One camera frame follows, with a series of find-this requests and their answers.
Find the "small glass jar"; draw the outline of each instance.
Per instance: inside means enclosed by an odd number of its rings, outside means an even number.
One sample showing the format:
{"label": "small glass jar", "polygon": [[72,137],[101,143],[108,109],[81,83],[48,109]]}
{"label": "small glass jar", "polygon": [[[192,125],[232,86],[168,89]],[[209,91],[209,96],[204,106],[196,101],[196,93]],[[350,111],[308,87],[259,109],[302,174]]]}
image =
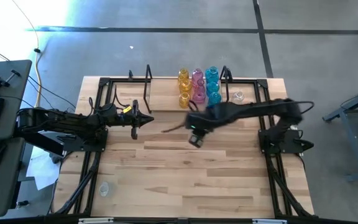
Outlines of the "small glass jar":
{"label": "small glass jar", "polygon": [[187,93],[187,92],[180,93],[179,106],[181,108],[188,108],[189,107],[189,100],[190,100],[189,93]]}
{"label": "small glass jar", "polygon": [[215,105],[216,103],[220,103],[222,101],[222,96],[219,93],[211,93],[208,96],[208,106]]}
{"label": "small glass jar", "polygon": [[219,85],[216,82],[210,82],[206,85],[206,95],[209,97],[211,93],[217,93]]}
{"label": "small glass jar", "polygon": [[193,85],[191,84],[189,79],[181,80],[179,83],[179,91],[180,91],[180,93],[183,93],[183,92],[189,93],[191,91],[192,86]]}
{"label": "small glass jar", "polygon": [[205,102],[205,93],[195,92],[193,95],[193,101],[196,104],[203,104]]}
{"label": "small glass jar", "polygon": [[191,76],[191,82],[193,83],[193,86],[196,87],[197,81],[198,80],[202,80],[204,77],[203,71],[201,71],[201,69],[196,68],[196,70],[193,71],[193,74]]}
{"label": "small glass jar", "polygon": [[195,87],[195,92],[205,93],[205,82],[204,80],[200,79],[197,81],[197,85]]}
{"label": "small glass jar", "polygon": [[205,71],[205,79],[206,79],[206,83],[210,83],[210,82],[218,82],[219,80],[219,72],[218,72],[218,68],[212,66],[211,68],[207,69]]}
{"label": "small glass jar", "polygon": [[233,100],[232,102],[235,104],[242,104],[242,101],[244,100],[244,94],[241,91],[237,91],[233,94]]}
{"label": "small glass jar", "polygon": [[185,68],[182,68],[179,71],[178,83],[180,83],[182,80],[188,80],[188,79],[189,79],[189,71]]}

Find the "wooden tabletop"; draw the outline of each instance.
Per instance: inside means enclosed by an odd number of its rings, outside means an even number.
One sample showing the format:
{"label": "wooden tabletop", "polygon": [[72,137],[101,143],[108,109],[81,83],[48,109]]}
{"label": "wooden tabletop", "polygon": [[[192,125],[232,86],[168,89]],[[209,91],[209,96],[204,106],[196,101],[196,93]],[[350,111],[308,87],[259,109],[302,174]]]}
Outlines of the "wooden tabletop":
{"label": "wooden tabletop", "polygon": [[[88,97],[96,99],[99,78],[84,77],[76,113],[90,112]],[[283,79],[267,80],[271,99],[287,97]],[[148,114],[143,90],[141,83],[117,84],[121,103],[138,100],[141,112]],[[255,101],[251,86],[229,85],[229,94],[238,90],[246,95],[244,103]],[[131,139],[130,127],[109,128],[99,165],[93,217],[273,217],[266,163],[257,140],[257,118],[241,119],[216,129],[205,137],[203,147],[196,149],[188,143],[189,130],[161,133],[180,124],[185,111],[154,111],[151,116],[155,120],[138,130],[138,140]],[[74,152],[62,165],[53,203],[56,210],[78,185],[83,156],[83,152]],[[282,157],[289,189],[313,213],[300,159],[289,154]],[[102,182],[109,183],[107,197],[99,194]],[[282,193],[277,192],[284,211]]]}

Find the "black desk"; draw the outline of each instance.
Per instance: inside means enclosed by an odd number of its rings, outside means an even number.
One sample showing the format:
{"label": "black desk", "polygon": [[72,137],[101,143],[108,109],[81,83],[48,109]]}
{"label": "black desk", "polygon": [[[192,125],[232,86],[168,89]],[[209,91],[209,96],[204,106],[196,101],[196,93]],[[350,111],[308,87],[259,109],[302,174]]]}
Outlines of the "black desk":
{"label": "black desk", "polygon": [[[9,77],[12,69],[21,74],[21,77],[12,78],[9,87],[1,87],[0,95],[15,96],[21,99],[31,64],[30,60],[0,62],[1,78]],[[17,178],[25,144],[22,138],[11,139],[16,123],[16,112],[20,108],[21,101],[3,96],[2,98],[5,99],[5,102],[0,118],[0,139],[7,139],[7,149],[0,165],[0,216],[3,216],[9,208],[14,206],[12,203],[19,192],[18,185],[20,182],[17,181]]]}

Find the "concrete floor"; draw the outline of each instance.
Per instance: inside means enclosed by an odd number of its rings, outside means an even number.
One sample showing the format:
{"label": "concrete floor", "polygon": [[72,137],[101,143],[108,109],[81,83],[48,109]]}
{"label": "concrete floor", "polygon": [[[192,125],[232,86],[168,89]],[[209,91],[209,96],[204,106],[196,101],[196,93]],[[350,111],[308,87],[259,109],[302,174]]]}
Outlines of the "concrete floor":
{"label": "concrete floor", "polygon": [[[17,3],[35,26],[197,27],[256,29],[252,0],[98,0]],[[358,0],[260,0],[265,29],[358,30]],[[28,27],[10,1],[0,0],[0,27]],[[11,60],[34,59],[33,32],[0,30],[0,53]],[[176,75],[181,67],[227,65],[236,77],[266,77],[258,34],[176,34],[117,32],[39,32],[44,55],[39,63],[43,85],[76,102],[85,75],[143,75],[150,64],[155,76]],[[284,78],[289,97],[312,100],[300,128],[315,143],[305,153],[306,175],[315,213],[323,218],[358,221],[358,171],[339,121],[321,117],[358,93],[358,35],[266,35],[273,75]],[[24,99],[34,103],[28,86]],[[45,93],[60,110],[69,106]],[[32,205],[10,210],[7,217],[47,212],[52,188],[36,191],[33,182],[20,198]]]}

